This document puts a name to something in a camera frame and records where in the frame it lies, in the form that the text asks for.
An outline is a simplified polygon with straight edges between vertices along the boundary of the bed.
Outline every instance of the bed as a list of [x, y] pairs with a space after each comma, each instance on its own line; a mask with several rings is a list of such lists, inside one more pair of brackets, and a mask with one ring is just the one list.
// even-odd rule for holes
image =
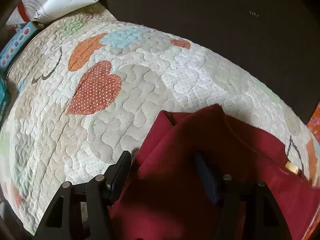
[[319, 186], [318, 142], [266, 85], [183, 37], [119, 22], [99, 3], [39, 33], [6, 80], [0, 183], [32, 234], [62, 182], [87, 182], [122, 151], [134, 153], [161, 110], [219, 103], [282, 141], [289, 160]]

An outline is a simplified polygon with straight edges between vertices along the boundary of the red stripe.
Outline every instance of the red stripe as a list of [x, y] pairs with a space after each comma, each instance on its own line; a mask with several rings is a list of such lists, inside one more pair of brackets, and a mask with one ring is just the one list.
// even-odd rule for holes
[[22, 19], [27, 23], [30, 22], [28, 15], [26, 14], [26, 10], [22, 2], [18, 4], [18, 12], [21, 15]]

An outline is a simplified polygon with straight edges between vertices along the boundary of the folded red cloth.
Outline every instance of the folded red cloth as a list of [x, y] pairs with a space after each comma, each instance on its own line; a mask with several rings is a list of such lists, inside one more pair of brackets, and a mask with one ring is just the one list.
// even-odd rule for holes
[[319, 208], [320, 189], [285, 168], [285, 147], [277, 138], [213, 105], [192, 114], [159, 113], [110, 208], [118, 240], [212, 239], [221, 209], [206, 196], [196, 151], [236, 180], [265, 181], [292, 239], [304, 237]]

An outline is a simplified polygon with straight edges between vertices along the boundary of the red garment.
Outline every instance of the red garment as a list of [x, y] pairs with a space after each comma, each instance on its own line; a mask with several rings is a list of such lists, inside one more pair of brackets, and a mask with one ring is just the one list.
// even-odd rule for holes
[[207, 198], [194, 153], [240, 181], [266, 182], [301, 240], [320, 204], [320, 190], [287, 170], [284, 145], [273, 135], [225, 115], [219, 105], [193, 114], [161, 111], [110, 208], [118, 240], [213, 239], [220, 208]]

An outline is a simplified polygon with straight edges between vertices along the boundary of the clothing tag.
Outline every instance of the clothing tag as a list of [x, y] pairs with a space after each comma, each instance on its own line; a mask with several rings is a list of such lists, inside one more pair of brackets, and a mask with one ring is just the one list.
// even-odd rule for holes
[[293, 172], [293, 173], [296, 174], [296, 175], [297, 175], [298, 172], [299, 172], [299, 168], [298, 168], [296, 165], [294, 165], [293, 163], [289, 162], [289, 161], [287, 161], [285, 167], [286, 167], [289, 171]]

